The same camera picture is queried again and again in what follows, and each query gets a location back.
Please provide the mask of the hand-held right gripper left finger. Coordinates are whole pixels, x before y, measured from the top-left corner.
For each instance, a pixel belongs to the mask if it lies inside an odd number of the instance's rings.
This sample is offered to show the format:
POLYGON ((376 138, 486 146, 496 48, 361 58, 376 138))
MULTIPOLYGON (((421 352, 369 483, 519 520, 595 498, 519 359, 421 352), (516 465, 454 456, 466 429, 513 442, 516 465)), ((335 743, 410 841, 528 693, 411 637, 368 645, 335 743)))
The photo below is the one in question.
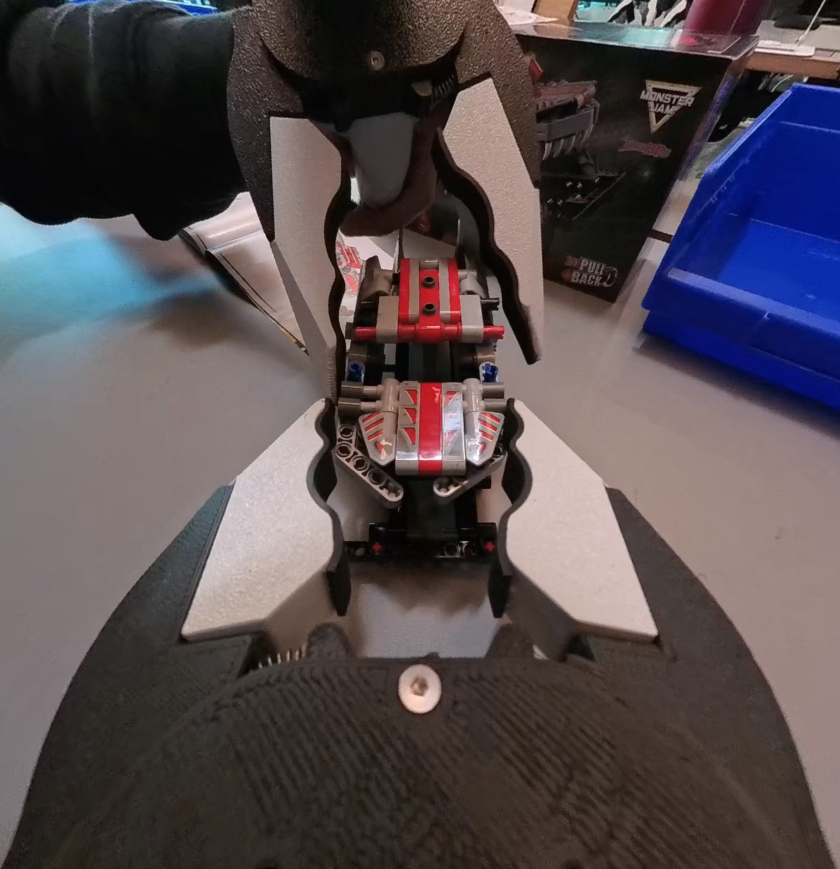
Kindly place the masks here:
POLYGON ((236 478, 210 544, 182 637, 189 642, 262 634, 305 642, 335 617, 328 572, 341 529, 310 473, 328 439, 319 400, 236 478))

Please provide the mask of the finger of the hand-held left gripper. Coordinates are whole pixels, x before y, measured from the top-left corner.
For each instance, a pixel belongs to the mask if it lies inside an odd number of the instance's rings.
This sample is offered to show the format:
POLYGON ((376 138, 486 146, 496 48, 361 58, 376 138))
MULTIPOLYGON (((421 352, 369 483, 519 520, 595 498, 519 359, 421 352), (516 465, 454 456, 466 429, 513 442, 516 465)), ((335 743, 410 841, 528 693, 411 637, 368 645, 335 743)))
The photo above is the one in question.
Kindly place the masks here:
POLYGON ((434 160, 457 202, 458 245, 496 279, 501 309, 533 365, 544 340, 540 196, 495 84, 482 80, 460 91, 437 136, 434 160))
POLYGON ((272 253, 323 394, 339 398, 344 279, 336 260, 349 178, 337 146, 311 120, 270 118, 272 253))

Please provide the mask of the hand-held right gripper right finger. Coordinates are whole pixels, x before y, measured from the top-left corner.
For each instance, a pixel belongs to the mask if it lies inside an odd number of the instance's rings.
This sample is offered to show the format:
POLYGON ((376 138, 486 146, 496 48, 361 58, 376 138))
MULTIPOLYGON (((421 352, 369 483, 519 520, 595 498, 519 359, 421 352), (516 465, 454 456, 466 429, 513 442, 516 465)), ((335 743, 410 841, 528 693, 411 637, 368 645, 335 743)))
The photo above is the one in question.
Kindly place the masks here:
POLYGON ((503 612, 534 642, 654 642, 658 629, 602 478, 522 401, 502 485, 503 612))

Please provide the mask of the grey red brick truck model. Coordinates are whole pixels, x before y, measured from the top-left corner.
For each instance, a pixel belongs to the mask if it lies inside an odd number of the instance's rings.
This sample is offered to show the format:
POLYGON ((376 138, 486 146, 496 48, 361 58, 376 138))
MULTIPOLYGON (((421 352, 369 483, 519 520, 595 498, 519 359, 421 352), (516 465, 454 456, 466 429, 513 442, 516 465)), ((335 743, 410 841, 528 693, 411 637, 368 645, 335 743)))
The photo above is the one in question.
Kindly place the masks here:
MULTIPOLYGON (((504 336, 494 322, 499 299, 460 249, 440 259, 400 255, 391 270, 399 309, 382 373, 399 381, 400 397, 395 468, 387 472, 404 497, 393 509, 377 499, 384 516, 357 519, 360 529, 348 532, 345 548, 354 562, 485 559, 496 550, 497 531, 479 517, 477 493, 508 457, 496 364, 504 336)), ((374 313, 355 312, 351 322, 360 340, 372 338, 374 313)))

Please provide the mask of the person's left forearm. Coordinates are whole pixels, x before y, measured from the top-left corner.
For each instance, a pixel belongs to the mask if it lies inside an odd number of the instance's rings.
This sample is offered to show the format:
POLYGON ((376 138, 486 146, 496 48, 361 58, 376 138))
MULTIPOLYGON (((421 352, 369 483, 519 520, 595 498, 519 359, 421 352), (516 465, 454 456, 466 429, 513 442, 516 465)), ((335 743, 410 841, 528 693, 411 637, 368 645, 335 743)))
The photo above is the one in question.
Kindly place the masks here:
POLYGON ((133 215, 165 241, 247 190, 229 13, 0 2, 0 202, 56 225, 133 215))

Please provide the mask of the grey desk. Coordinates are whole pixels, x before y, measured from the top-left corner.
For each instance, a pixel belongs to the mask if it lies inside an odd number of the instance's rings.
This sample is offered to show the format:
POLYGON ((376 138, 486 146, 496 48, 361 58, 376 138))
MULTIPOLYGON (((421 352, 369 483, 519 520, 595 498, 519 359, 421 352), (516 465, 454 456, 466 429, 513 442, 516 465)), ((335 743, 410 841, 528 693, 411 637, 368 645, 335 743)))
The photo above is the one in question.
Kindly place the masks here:
MULTIPOLYGON (((664 251, 613 307, 548 288, 544 359, 506 342, 506 382, 716 596, 840 802, 840 417, 641 334, 664 251)), ((121 593, 312 403, 309 374, 180 241, 0 207, 0 791, 121 593)))

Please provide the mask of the background wooden desk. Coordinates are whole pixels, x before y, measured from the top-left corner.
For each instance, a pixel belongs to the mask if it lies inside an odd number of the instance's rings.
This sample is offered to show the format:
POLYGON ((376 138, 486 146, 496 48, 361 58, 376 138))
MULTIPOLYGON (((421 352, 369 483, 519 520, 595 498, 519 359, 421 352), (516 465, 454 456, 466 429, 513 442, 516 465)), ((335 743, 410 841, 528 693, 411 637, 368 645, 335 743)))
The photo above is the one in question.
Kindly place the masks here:
POLYGON ((840 82, 840 49, 762 39, 745 61, 745 69, 840 82))

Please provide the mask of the person's left hand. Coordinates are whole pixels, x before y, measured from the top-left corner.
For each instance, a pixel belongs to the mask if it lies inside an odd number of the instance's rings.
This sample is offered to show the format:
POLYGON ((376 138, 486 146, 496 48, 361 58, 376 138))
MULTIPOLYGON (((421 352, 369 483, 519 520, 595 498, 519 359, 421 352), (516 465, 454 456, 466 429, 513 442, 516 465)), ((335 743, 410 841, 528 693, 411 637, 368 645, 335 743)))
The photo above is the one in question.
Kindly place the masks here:
POLYGON ((418 122, 413 131, 410 161, 402 189, 386 206, 373 208, 361 203, 347 213, 340 224, 346 236, 384 236, 412 223, 435 201, 438 183, 432 157, 439 121, 431 117, 418 122))

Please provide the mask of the white instruction booklet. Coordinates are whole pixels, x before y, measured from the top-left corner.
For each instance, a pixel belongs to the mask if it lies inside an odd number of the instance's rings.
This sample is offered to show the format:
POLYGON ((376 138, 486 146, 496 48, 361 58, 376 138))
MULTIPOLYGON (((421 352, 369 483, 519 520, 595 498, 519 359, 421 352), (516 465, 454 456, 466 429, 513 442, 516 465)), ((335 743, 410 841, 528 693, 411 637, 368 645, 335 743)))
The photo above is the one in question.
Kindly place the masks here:
POLYGON ((221 213, 184 228, 180 237, 219 275, 228 288, 261 311, 306 352, 306 345, 248 192, 221 213))

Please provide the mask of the black toy set box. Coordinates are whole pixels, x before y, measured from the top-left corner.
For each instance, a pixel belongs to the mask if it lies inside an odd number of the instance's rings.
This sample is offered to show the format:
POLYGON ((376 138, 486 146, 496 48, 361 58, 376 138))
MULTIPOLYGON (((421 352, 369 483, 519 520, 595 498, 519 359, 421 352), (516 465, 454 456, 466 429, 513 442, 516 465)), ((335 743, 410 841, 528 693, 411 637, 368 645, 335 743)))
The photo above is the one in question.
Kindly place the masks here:
POLYGON ((512 28, 535 88, 544 277, 615 301, 756 40, 617 24, 512 28))

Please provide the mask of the dark red tumbler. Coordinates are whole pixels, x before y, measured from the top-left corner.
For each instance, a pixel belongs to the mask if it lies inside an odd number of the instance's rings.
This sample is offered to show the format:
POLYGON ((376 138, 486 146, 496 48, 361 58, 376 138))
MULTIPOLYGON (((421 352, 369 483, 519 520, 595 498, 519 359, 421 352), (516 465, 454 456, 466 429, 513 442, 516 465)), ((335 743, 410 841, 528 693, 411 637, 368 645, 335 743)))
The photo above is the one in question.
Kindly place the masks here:
POLYGON ((688 34, 734 34, 740 6, 741 1, 692 1, 683 22, 683 31, 688 34))

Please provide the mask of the blue plastic bin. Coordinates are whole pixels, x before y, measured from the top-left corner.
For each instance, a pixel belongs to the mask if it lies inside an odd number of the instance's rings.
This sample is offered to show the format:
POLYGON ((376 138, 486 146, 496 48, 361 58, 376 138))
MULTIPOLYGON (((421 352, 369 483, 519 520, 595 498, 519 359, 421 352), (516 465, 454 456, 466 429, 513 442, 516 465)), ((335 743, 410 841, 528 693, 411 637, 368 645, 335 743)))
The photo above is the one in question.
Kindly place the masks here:
POLYGON ((704 172, 643 329, 840 411, 840 89, 795 84, 704 172))

